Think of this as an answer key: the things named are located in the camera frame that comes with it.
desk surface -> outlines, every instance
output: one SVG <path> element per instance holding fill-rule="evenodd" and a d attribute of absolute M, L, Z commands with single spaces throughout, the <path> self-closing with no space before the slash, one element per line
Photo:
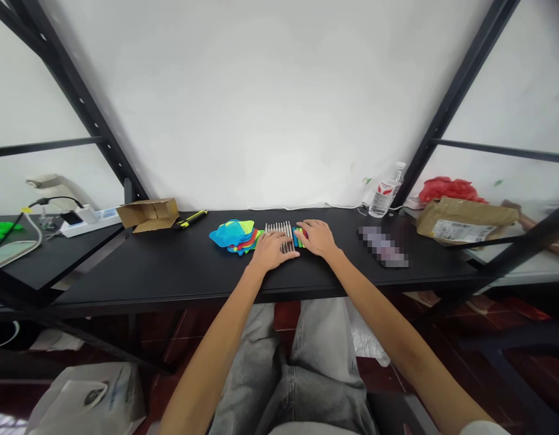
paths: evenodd
<path fill-rule="evenodd" d="M 16 216 L 0 216 L 0 222 L 13 222 L 15 219 Z M 32 215 L 32 219 L 37 219 L 37 216 Z M 34 228 L 25 218 L 20 224 L 24 230 L 12 232 L 6 243 L 37 240 Z M 58 236 L 51 240 L 45 240 L 48 233 L 44 233 L 44 241 L 39 248 L 9 263 L 2 270 L 36 290 L 48 288 L 123 229 L 122 225 L 111 225 L 70 239 Z"/>
<path fill-rule="evenodd" d="M 358 210 L 313 208 L 284 211 L 212 211 L 185 230 L 133 234 L 104 261 L 61 295 L 48 310 L 71 315 L 117 314 L 177 309 L 197 300 L 228 297 L 253 253 L 239 257 L 218 247 L 208 234 L 229 219 L 265 223 L 321 219 L 334 233 L 337 245 L 376 285 L 449 282 L 475 278 L 476 270 L 434 240 L 416 234 L 408 217 L 396 213 L 383 219 L 363 216 Z M 413 265 L 385 268 L 358 237 L 358 227 L 384 225 L 404 246 Z M 301 256 L 270 271 L 258 301 L 306 299 L 343 295 L 336 276 L 325 261 L 306 249 Z"/>

metal rack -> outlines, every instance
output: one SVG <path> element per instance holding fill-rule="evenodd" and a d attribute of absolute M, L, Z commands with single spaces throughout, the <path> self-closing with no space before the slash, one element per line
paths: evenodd
<path fill-rule="evenodd" d="M 407 169 L 405 181 L 392 207 L 397 207 L 404 203 L 424 166 L 435 151 L 436 146 L 439 145 L 559 163 L 559 154 L 442 139 L 451 119 L 518 3 L 519 0 L 494 0 L 428 131 L 424 135 L 412 163 Z M 112 129 L 107 124 L 69 54 L 64 49 L 39 1 L 6 0 L 6 4 L 0 0 L 0 20 L 44 61 L 86 127 L 90 137 L 0 147 L 0 156 L 96 144 L 118 180 L 123 184 L 125 202 L 132 202 L 136 199 L 148 199 L 142 183 L 125 157 L 112 133 Z M 557 239 L 559 239 L 559 209 L 524 236 L 516 237 L 514 240 L 508 239 L 506 243 L 512 242 L 512 245 L 479 270 L 479 274 L 486 277 L 486 279 L 479 280 L 478 287 L 475 287 L 473 290 L 464 291 L 456 298 L 451 300 L 445 299 L 442 303 L 437 304 L 427 312 L 428 320 L 431 321 L 461 304 L 472 293 L 498 279 L 500 276 L 505 275 Z M 68 332 L 87 343 L 105 349 L 109 353 L 121 358 L 149 366 L 161 373 L 173 372 L 171 366 L 141 352 L 135 346 L 116 343 L 103 337 L 103 334 L 91 330 L 84 321 L 61 320 L 51 314 L 47 314 L 42 310 L 48 304 L 47 301 L 40 298 L 33 288 L 2 270 L 0 270 L 0 303 L 23 312 L 27 318 Z"/>
<path fill-rule="evenodd" d="M 559 153 L 533 151 L 525 149 L 499 147 L 485 144 L 475 144 L 442 139 L 445 131 L 453 119 L 460 104 L 465 98 L 468 90 L 474 82 L 480 69 L 486 61 L 493 46 L 505 28 L 509 18 L 513 15 L 520 0 L 495 0 L 489 9 L 479 32 L 469 47 L 462 64 L 460 65 L 451 85 L 445 94 L 435 117 L 428 127 L 422 142 L 420 143 L 404 177 L 404 182 L 391 207 L 400 207 L 412 188 L 416 184 L 424 167 L 437 146 L 449 146 L 462 149 L 470 149 L 481 152 L 496 153 L 514 157 L 529 158 L 540 161 L 559 163 Z M 458 250 L 485 245 L 497 245 L 511 243 L 502 253 L 495 257 L 490 263 L 479 269 L 479 274 L 486 277 L 472 289 L 461 292 L 457 297 L 443 299 L 433 308 L 425 313 L 421 323 L 429 323 L 441 317 L 454 308 L 467 301 L 474 293 L 483 289 L 490 283 L 505 276 L 507 273 L 546 249 L 559 239 L 559 208 L 547 218 L 543 219 L 534 228 L 523 236 L 506 237 L 499 240 L 487 240 L 485 242 L 451 246 L 448 249 Z"/>
<path fill-rule="evenodd" d="M 6 3 L 7 5 L 0 0 L 0 20 L 44 61 L 90 137 L 0 147 L 0 157 L 96 144 L 124 186 L 125 202 L 148 199 L 142 183 L 124 155 L 112 129 L 102 116 L 39 2 L 7 0 Z M 140 351 L 133 343 L 112 341 L 105 334 L 92 330 L 83 320 L 61 320 L 51 314 L 46 314 L 42 308 L 49 302 L 35 289 L 0 270 L 0 303 L 2 305 L 21 311 L 26 318 L 67 332 L 120 358 L 149 366 L 161 373 L 173 373 L 173 367 Z"/>

tiled floor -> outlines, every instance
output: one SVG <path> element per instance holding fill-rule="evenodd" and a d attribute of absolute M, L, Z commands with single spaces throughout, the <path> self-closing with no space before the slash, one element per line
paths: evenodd
<path fill-rule="evenodd" d="M 389 295 L 389 298 L 408 319 L 414 319 L 425 309 L 402 294 Z M 217 313 L 218 309 L 190 309 L 180 316 L 174 312 L 140 315 L 142 348 L 153 353 L 158 353 L 163 348 L 169 326 L 178 318 L 174 338 L 168 343 L 164 358 L 179 369 L 176 375 L 170 377 L 142 372 L 148 418 L 137 435 L 146 434 L 149 425 L 160 419 L 180 376 Z M 274 327 L 279 331 L 287 355 L 291 351 L 299 314 L 299 302 L 276 304 Z M 124 318 L 98 318 L 95 322 L 111 328 L 117 335 L 125 334 Z M 457 344 L 462 339 L 495 333 L 527 322 L 529 321 L 521 315 L 498 303 L 487 316 L 475 314 L 463 305 L 453 315 L 420 330 L 423 338 L 459 384 L 513 435 L 526 433 L 531 424 L 529 413 L 481 354 L 465 353 Z M 47 357 L 64 361 L 68 365 L 113 359 L 89 346 L 79 352 L 49 353 Z M 508 357 L 544 400 L 559 412 L 559 361 L 519 352 L 511 353 Z M 393 365 L 383 368 L 375 359 L 358 358 L 358 368 L 368 391 L 415 393 Z M 45 389 L 42 385 L 0 385 L 0 413 L 26 419 Z"/>

plastic bottle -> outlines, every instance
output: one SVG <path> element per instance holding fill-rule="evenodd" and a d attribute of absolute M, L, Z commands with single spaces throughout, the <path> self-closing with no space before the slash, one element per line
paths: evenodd
<path fill-rule="evenodd" d="M 402 184 L 402 181 L 404 180 L 402 170 L 405 167 L 406 163 L 396 162 L 392 176 L 378 184 L 378 189 L 376 190 L 374 199 L 370 205 L 370 216 L 381 218 L 386 214 L 390 208 L 390 204 L 398 192 L 398 189 L 400 188 L 400 185 Z"/>

cardboard package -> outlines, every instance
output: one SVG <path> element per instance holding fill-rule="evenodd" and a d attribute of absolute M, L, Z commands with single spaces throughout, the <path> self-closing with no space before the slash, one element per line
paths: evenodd
<path fill-rule="evenodd" d="M 445 243 L 462 245 L 499 239 L 518 219 L 519 212 L 513 208 L 442 198 L 428 203 L 416 221 L 416 232 Z"/>
<path fill-rule="evenodd" d="M 135 201 L 121 205 L 116 211 L 125 228 L 136 227 L 134 233 L 170 228 L 178 219 L 174 198 Z"/>

